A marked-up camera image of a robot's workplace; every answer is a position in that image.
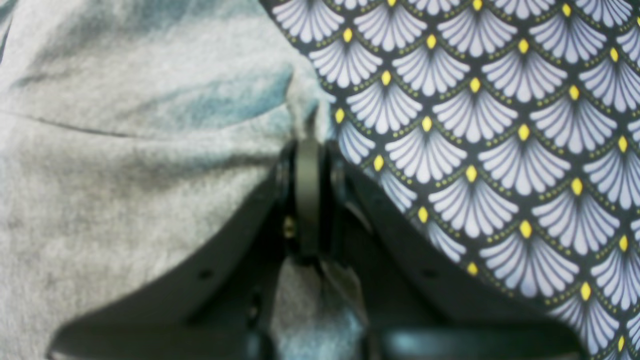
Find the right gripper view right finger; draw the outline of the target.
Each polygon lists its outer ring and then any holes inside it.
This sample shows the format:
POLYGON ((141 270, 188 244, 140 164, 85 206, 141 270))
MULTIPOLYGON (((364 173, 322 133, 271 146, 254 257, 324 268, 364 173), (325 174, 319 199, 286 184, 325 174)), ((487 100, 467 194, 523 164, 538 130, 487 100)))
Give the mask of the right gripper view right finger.
POLYGON ((326 249, 354 272, 357 360, 583 360, 567 325, 455 264, 372 178, 325 148, 326 249))

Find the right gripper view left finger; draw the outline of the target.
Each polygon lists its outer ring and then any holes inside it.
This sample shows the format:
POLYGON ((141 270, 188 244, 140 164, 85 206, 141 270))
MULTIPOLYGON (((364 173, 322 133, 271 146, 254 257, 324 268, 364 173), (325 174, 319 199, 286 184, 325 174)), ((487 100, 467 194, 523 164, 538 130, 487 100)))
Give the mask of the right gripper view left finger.
POLYGON ((50 360, 274 360, 282 262, 321 248, 322 146, 285 146, 267 178, 195 253, 141 289, 64 324, 50 360))

